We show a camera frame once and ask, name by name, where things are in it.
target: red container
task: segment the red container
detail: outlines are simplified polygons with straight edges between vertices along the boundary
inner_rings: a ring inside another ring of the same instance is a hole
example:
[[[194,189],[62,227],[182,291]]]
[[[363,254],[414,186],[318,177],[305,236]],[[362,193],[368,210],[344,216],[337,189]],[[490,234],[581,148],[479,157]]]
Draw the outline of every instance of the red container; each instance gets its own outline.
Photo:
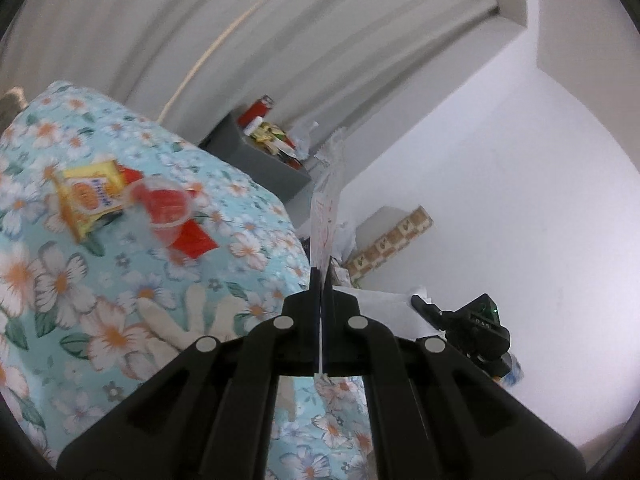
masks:
[[[240,126],[241,130],[244,130],[257,116],[265,117],[272,108],[273,99],[268,95],[263,96],[262,99],[257,100],[244,114],[238,117],[238,126]]]

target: plastic cup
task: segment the plastic cup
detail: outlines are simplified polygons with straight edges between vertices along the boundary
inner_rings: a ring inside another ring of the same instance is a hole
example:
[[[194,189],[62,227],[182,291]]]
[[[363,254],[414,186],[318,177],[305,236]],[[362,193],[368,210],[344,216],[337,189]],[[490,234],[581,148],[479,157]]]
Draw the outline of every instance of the plastic cup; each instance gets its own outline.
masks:
[[[123,192],[127,224],[136,240],[148,248],[173,244],[193,213],[189,194],[178,182],[149,176]]]

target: gray storage box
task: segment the gray storage box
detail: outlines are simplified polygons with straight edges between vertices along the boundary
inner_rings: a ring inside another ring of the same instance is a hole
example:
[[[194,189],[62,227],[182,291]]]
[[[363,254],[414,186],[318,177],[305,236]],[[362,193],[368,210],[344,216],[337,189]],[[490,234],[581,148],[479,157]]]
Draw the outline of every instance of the gray storage box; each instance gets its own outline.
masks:
[[[305,168],[295,170],[257,147],[236,122],[239,114],[227,114],[200,143],[200,148],[244,171],[282,202],[293,198],[311,182]]]

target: white cloth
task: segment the white cloth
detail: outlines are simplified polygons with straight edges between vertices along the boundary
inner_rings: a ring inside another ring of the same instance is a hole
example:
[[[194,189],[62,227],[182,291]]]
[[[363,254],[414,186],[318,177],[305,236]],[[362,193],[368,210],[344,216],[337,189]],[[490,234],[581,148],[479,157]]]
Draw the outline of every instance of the white cloth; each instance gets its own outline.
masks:
[[[431,335],[444,337],[442,332],[427,323],[409,306],[410,297],[406,294],[390,294],[344,286],[334,286],[334,289],[358,298],[360,313],[385,324],[397,337],[411,340]]]

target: floral bedspread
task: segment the floral bedspread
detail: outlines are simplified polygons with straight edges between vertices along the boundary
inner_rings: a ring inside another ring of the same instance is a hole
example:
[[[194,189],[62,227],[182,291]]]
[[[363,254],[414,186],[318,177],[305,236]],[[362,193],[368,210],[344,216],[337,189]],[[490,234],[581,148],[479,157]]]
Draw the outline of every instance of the floral bedspread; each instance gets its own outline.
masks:
[[[196,193],[220,246],[146,250],[116,221],[77,245],[56,170],[116,158]],[[0,393],[60,451],[203,334],[243,336],[308,283],[280,201],[246,174],[88,89],[57,82],[0,137]],[[266,478],[372,478],[359,378],[282,378]]]

